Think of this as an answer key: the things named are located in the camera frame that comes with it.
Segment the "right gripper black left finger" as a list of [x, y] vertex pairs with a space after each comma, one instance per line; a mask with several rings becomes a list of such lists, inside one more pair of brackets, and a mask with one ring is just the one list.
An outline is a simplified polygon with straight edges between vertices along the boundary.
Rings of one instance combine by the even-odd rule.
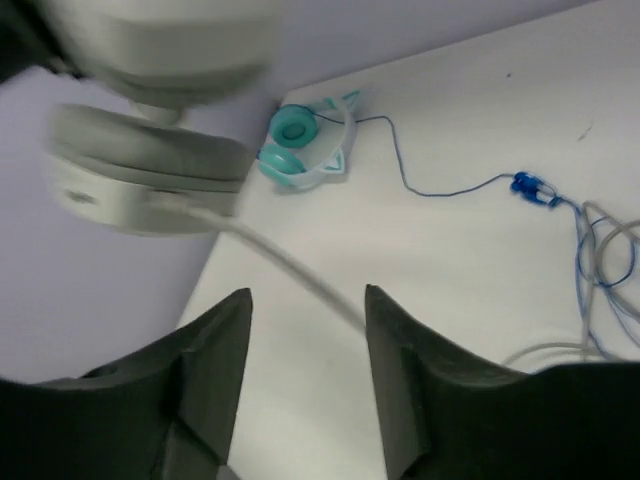
[[3, 380], [2, 477], [228, 478], [252, 310], [240, 289], [81, 377]]

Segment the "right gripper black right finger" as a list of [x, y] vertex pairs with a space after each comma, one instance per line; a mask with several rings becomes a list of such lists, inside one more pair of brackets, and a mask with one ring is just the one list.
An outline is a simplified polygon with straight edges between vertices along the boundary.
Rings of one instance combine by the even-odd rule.
[[375, 285], [365, 314], [388, 478], [638, 477], [637, 364], [517, 372], [422, 325]]

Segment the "white over-ear headphones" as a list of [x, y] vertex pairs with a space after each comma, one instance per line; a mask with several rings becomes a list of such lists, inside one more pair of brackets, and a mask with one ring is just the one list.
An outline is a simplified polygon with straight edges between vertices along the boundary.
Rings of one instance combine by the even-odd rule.
[[140, 235], [189, 235], [206, 222], [165, 208], [173, 196], [230, 216], [253, 157], [241, 142], [192, 131], [185, 113], [236, 95], [269, 68], [277, 1], [40, 1], [77, 70], [137, 108], [53, 110], [52, 189], [75, 215]]

